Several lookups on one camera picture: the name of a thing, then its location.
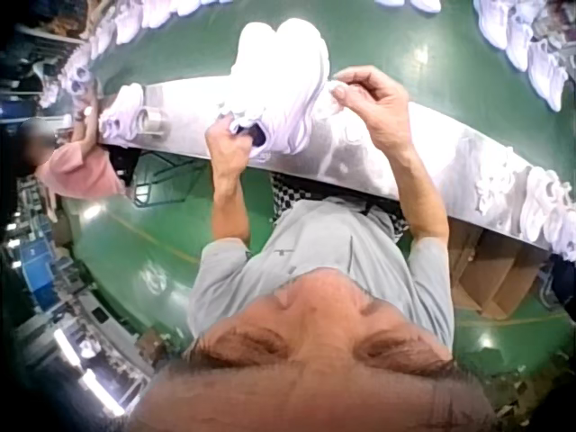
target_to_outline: pink shirt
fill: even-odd
[[[82,158],[79,142],[66,144],[54,150],[34,174],[54,193],[69,198],[97,200],[124,193],[108,152],[98,146]]]

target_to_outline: worker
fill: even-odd
[[[57,148],[55,134],[42,119],[23,122],[15,136],[15,173],[34,174],[55,194],[98,200],[126,194],[140,151],[98,146],[98,99],[95,85],[75,101],[74,128],[70,142]]]
[[[408,94],[375,67],[335,98],[388,158],[413,236],[405,260],[382,215],[298,201],[252,255],[240,175],[251,138],[206,132],[214,241],[191,291],[196,343],[166,368],[129,431],[488,430],[480,385],[453,359],[448,221],[410,137]]]

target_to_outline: shoe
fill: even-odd
[[[187,16],[196,12],[201,5],[200,0],[179,0],[177,2],[176,12],[178,16]]]
[[[98,38],[96,36],[92,36],[88,43],[90,44],[90,59],[92,61],[98,59]]]
[[[437,14],[442,10],[440,0],[410,0],[412,5],[429,14]]]
[[[114,35],[114,30],[116,30],[116,23],[114,21],[103,22],[96,29],[94,36],[96,38],[97,57],[102,56],[110,46],[110,42],[112,42]]]
[[[400,7],[404,6],[404,0],[375,0],[378,5],[388,6],[388,7]]]
[[[74,67],[70,78],[78,83],[86,84],[92,81],[92,74],[85,67]]]
[[[550,108],[557,113],[562,109],[562,91],[564,83],[568,79],[568,72],[565,67],[555,65],[553,68],[552,79],[550,80],[550,92],[546,101]]]
[[[524,239],[534,243],[560,201],[558,175],[534,166],[528,173],[526,200],[520,214],[520,232]]]
[[[528,69],[528,48],[534,32],[522,17],[515,13],[508,19],[506,55],[514,67],[522,72]]]
[[[151,15],[148,18],[148,24],[150,29],[157,29],[170,19],[172,2],[171,0],[151,0],[151,3],[153,6],[151,8]]]
[[[295,154],[310,140],[312,110],[329,72],[328,49],[318,30],[288,20],[277,32],[252,22],[240,35],[222,114],[233,133],[259,127],[250,156]]]
[[[174,2],[177,0],[173,0],[170,10],[173,12],[174,9]],[[141,27],[143,29],[147,29],[150,27],[150,16],[152,15],[152,6],[154,0],[142,0],[142,24]]]
[[[546,39],[530,43],[528,48],[528,78],[530,84],[543,99],[550,95],[554,56],[548,52]]]
[[[560,180],[556,177],[552,188],[554,188],[554,194],[558,197],[558,204],[550,212],[550,216],[548,216],[548,219],[544,223],[543,232],[546,241],[554,245],[558,240],[562,228],[563,215],[567,209],[572,207],[572,200],[570,198],[572,187],[570,183],[567,182],[560,184]]]
[[[130,43],[140,31],[142,24],[142,5],[129,3],[120,7],[116,22],[116,44]]]
[[[553,243],[553,252],[566,261],[576,262],[576,205],[572,204],[562,216],[562,227],[557,240]]]
[[[140,84],[123,85],[112,105],[98,119],[103,137],[134,140],[138,134],[136,118],[143,103],[144,91]]]
[[[498,160],[491,159],[481,164],[480,179],[474,185],[478,196],[476,210],[480,214],[486,214],[501,196],[512,190],[516,182],[513,155],[513,148],[507,147]]]
[[[268,24],[251,22],[240,34],[238,54],[229,76],[229,91],[220,112],[231,113],[230,130],[237,133],[252,127],[266,108],[272,87],[274,62],[268,56],[276,52],[276,32]]]
[[[270,151],[294,155],[310,142],[312,110],[328,81],[328,48],[316,27],[291,19],[278,28],[274,52],[274,86],[257,123]]]
[[[517,14],[528,25],[532,25],[545,6],[546,0],[516,0],[515,5]]]
[[[510,5],[502,0],[474,0],[478,26],[484,38],[499,50],[508,45],[506,29]]]

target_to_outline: checkered cloth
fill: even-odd
[[[390,216],[394,228],[394,242],[398,242],[404,231],[408,229],[408,223],[404,219],[400,205],[385,198],[347,190],[332,184],[322,184],[311,180],[303,180],[290,175],[271,173],[272,196],[274,199],[274,223],[282,214],[290,210],[294,203],[299,200],[322,201],[330,196],[346,199],[354,197],[366,203],[365,212],[368,213],[372,206],[377,206]]]

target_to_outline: forehead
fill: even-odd
[[[162,376],[134,416],[161,430],[382,430],[416,428],[432,412],[426,379],[352,367],[288,364]]]

